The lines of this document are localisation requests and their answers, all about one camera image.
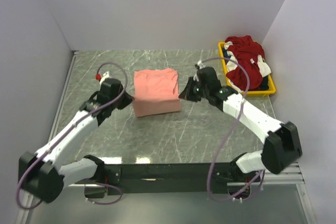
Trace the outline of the pink t shirt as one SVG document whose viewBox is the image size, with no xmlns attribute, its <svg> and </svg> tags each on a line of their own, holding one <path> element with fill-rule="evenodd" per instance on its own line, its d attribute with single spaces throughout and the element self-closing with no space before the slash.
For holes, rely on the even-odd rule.
<svg viewBox="0 0 336 224">
<path fill-rule="evenodd" d="M 136 71 L 132 102 L 135 116 L 181 111 L 178 88 L 178 73 L 174 69 Z"/>
</svg>

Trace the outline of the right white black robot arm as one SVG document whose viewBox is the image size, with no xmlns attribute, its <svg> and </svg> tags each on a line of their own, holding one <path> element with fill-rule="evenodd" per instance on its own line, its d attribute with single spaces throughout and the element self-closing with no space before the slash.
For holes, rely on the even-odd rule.
<svg viewBox="0 0 336 224">
<path fill-rule="evenodd" d="M 180 99 L 198 102 L 206 99 L 210 105 L 234 117 L 251 130 L 262 142 L 263 149 L 243 153 L 232 160 L 241 174 L 258 170 L 281 173 L 302 156 L 297 127 L 292 122 L 276 120 L 248 102 L 230 86 L 223 86 L 212 67 L 198 69 L 188 78 Z"/>
</svg>

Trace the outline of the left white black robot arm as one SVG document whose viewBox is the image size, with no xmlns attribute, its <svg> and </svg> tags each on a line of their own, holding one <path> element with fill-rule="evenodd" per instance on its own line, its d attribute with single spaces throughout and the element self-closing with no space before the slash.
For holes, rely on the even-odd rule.
<svg viewBox="0 0 336 224">
<path fill-rule="evenodd" d="M 35 153 L 24 153 L 18 164 L 18 189 L 42 202 L 53 202 L 67 186 L 89 179 L 105 182 L 105 163 L 86 155 L 81 160 L 65 165 L 68 155 L 96 130 L 115 109 L 122 110 L 133 101 L 121 82 L 106 78 L 100 90 L 85 101 L 73 119 L 49 143 Z"/>
</svg>

